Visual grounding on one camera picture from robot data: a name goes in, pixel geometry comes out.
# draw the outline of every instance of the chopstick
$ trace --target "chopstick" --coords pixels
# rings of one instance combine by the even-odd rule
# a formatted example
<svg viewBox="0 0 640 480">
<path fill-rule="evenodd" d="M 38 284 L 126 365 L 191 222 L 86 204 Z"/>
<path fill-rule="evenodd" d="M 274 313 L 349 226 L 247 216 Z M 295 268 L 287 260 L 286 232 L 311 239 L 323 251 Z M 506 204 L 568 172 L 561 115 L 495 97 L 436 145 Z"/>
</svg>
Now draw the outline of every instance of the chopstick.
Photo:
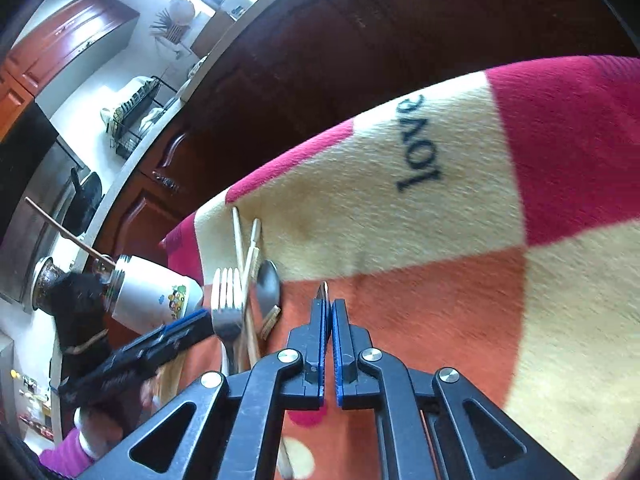
<svg viewBox="0 0 640 480">
<path fill-rule="evenodd" d="M 254 220 L 254 226 L 251 230 L 251 244 L 246 254 L 246 262 L 244 264 L 244 273 L 242 274 L 242 294 L 244 295 L 244 325 L 246 326 L 246 349 L 249 354 L 249 364 L 253 368 L 260 360 L 260 350 L 258 349 L 258 336 L 255 333 L 254 314 L 249 305 L 249 277 L 254 270 L 254 265 L 258 261 L 257 244 L 260 239 L 260 219 Z"/>
<path fill-rule="evenodd" d="M 89 247 L 84 242 L 78 240 L 77 237 L 73 236 L 68 230 L 62 227 L 58 222 L 56 222 L 51 216 L 49 216 L 45 211 L 43 211 L 40 206 L 38 206 L 31 198 L 28 196 L 24 197 L 24 201 L 31 206 L 31 208 L 42 217 L 42 219 L 52 226 L 56 231 L 60 233 L 60 236 L 66 238 L 67 240 L 71 240 L 78 247 L 80 247 L 84 252 L 88 253 L 89 256 L 93 256 L 96 260 L 98 260 L 101 264 L 104 265 L 104 268 L 107 270 L 114 270 L 116 268 L 116 264 L 106 258 L 103 254 L 100 254 L 94 248 Z"/>
<path fill-rule="evenodd" d="M 260 360 L 260 350 L 258 348 L 258 338 L 255 333 L 254 326 L 254 314 L 252 313 L 251 306 L 249 305 L 249 277 L 252 275 L 254 266 L 258 261 L 258 249 L 257 244 L 260 239 L 261 223 L 260 219 L 254 220 L 254 225 L 251 230 L 251 243 L 249 250 L 246 254 L 246 261 L 242 264 L 242 256 L 244 250 L 242 249 L 242 231 L 240 230 L 240 213 L 238 208 L 234 206 L 232 209 L 232 216 L 234 220 L 234 238 L 236 243 L 236 259 L 238 260 L 238 269 L 242 274 L 242 295 L 244 296 L 244 328 L 246 333 L 247 351 L 249 354 L 249 363 L 251 368 Z M 280 476 L 283 480 L 293 480 L 293 468 L 291 466 L 291 460 L 289 459 L 289 453 L 287 447 L 284 444 L 284 439 L 280 436 L 280 444 L 278 446 L 278 458 L 277 467 Z"/>
</svg>

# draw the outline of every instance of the cartoon print on mug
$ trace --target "cartoon print on mug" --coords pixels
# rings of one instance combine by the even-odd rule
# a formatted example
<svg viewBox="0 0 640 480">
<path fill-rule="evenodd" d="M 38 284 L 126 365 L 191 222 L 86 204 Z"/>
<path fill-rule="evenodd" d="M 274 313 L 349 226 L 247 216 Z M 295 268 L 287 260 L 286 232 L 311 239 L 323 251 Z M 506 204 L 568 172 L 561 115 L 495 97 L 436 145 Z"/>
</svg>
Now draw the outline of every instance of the cartoon print on mug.
<svg viewBox="0 0 640 480">
<path fill-rule="evenodd" d="M 169 310 L 171 311 L 171 317 L 173 319 L 178 319 L 184 305 L 187 287 L 185 285 L 172 285 L 171 288 L 173 291 L 167 297 L 169 300 Z"/>
</svg>

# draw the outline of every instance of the cabinet door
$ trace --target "cabinet door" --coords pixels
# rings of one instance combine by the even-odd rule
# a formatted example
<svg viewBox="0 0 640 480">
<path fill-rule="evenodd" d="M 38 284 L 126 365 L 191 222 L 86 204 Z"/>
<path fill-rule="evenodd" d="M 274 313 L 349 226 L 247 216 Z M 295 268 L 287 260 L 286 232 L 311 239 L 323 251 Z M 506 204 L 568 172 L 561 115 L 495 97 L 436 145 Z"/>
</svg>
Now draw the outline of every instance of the cabinet door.
<svg viewBox="0 0 640 480">
<path fill-rule="evenodd" d="M 132 254 L 166 266 L 159 243 L 187 216 L 184 208 L 170 190 L 135 172 L 113 203 L 94 248 L 114 258 Z"/>
<path fill-rule="evenodd" d="M 31 101 L 33 96 L 6 70 L 0 69 L 0 141 Z"/>
<path fill-rule="evenodd" d="M 118 0 L 74 0 L 22 38 L 5 67 L 36 96 L 84 49 L 137 15 Z"/>
<path fill-rule="evenodd" d="M 216 188 L 216 136 L 194 131 L 183 117 L 176 116 L 153 143 L 140 171 L 171 193 L 188 216 L 224 187 Z"/>
</svg>

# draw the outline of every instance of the blanket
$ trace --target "blanket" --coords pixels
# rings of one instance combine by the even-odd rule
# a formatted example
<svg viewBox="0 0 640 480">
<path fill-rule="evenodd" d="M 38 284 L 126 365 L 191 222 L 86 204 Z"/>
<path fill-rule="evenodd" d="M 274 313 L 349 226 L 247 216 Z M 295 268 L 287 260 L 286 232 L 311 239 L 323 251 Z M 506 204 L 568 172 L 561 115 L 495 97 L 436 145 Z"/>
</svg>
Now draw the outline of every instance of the blanket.
<svg viewBox="0 0 640 480">
<path fill-rule="evenodd" d="M 578 478 L 620 464 L 640 419 L 640 60 L 521 62 L 364 112 L 183 221 L 172 269 L 206 286 L 235 266 L 233 205 L 283 280 L 265 351 L 328 280 L 374 345 L 457 368 Z M 219 366 L 200 343 L 181 387 Z M 372 414 L 327 380 L 323 412 L 286 416 L 296 478 L 378 478 Z"/>
</svg>

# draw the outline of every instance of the wooden stick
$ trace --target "wooden stick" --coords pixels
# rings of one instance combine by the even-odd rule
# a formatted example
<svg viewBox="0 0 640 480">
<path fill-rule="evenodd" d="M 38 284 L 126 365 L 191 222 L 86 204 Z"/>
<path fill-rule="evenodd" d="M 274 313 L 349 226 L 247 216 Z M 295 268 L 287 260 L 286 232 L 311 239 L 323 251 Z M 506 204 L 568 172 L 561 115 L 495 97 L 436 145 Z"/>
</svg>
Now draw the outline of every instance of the wooden stick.
<svg viewBox="0 0 640 480">
<path fill-rule="evenodd" d="M 278 322 L 280 312 L 281 311 L 279 306 L 273 305 L 271 307 L 271 310 L 267 314 L 267 317 L 265 317 L 264 321 L 262 322 L 262 328 L 260 329 L 260 339 L 267 341 L 271 330 L 273 330 L 273 327 L 276 326 L 276 323 Z"/>
<path fill-rule="evenodd" d="M 85 244 L 84 242 L 81 242 L 80 240 L 78 240 L 77 237 L 73 236 L 69 231 L 67 231 L 65 228 L 62 227 L 62 225 L 60 225 L 58 222 L 56 222 L 53 218 L 51 218 L 46 212 L 44 212 L 40 206 L 38 206 L 33 200 L 31 200 L 31 198 L 29 198 L 28 196 L 24 197 L 24 201 L 29 204 L 29 206 L 31 206 L 31 208 L 42 217 L 42 219 L 49 224 L 50 226 L 52 226 L 56 231 L 58 231 L 60 233 L 60 236 L 62 236 L 63 238 L 66 238 L 67 240 L 71 240 L 73 243 L 75 243 L 78 247 L 80 247 L 83 251 L 85 251 L 86 253 L 89 254 L 89 256 L 93 256 L 96 260 L 98 260 L 101 264 L 104 265 L 104 268 L 107 270 L 114 270 L 116 268 L 116 265 L 114 262 L 112 262 L 110 259 L 106 258 L 105 256 L 103 256 L 102 254 L 100 254 L 98 251 L 96 251 L 94 248 L 89 247 L 87 244 Z"/>
<path fill-rule="evenodd" d="M 254 313 L 251 310 L 249 299 L 249 276 L 252 267 L 257 261 L 260 249 L 255 245 L 249 247 L 247 260 L 244 264 L 244 275 L 242 276 L 242 294 L 244 295 L 244 325 L 246 326 L 246 349 L 249 354 L 249 364 L 251 368 L 260 360 L 260 349 L 258 348 L 258 336 L 255 333 Z"/>
<path fill-rule="evenodd" d="M 244 249 L 242 248 L 242 233 L 240 231 L 240 218 L 238 208 L 232 209 L 234 217 L 234 238 L 236 240 L 236 259 L 238 260 L 238 269 L 242 274 L 242 296 L 244 299 L 244 334 L 246 335 L 246 346 L 249 354 L 249 363 L 251 368 L 260 360 L 260 349 L 258 347 L 258 336 L 255 333 L 254 326 L 254 314 L 249 304 L 249 277 L 253 274 L 254 267 L 257 265 L 258 249 L 257 244 L 260 239 L 260 219 L 254 220 L 254 225 L 251 230 L 251 243 L 249 245 L 249 251 L 246 254 L 246 261 L 242 264 L 242 254 Z M 284 480 L 293 480 L 293 468 L 291 466 L 291 460 L 289 459 L 289 453 L 287 453 L 287 447 L 284 444 L 284 439 L 280 437 L 280 445 L 278 446 L 278 458 L 277 458 L 278 472 Z"/>
<path fill-rule="evenodd" d="M 242 247 L 242 231 L 240 230 L 240 212 L 234 206 L 231 210 L 234 218 L 234 240 L 236 242 L 236 260 L 238 261 L 238 270 L 240 276 L 244 275 L 244 248 Z"/>
</svg>

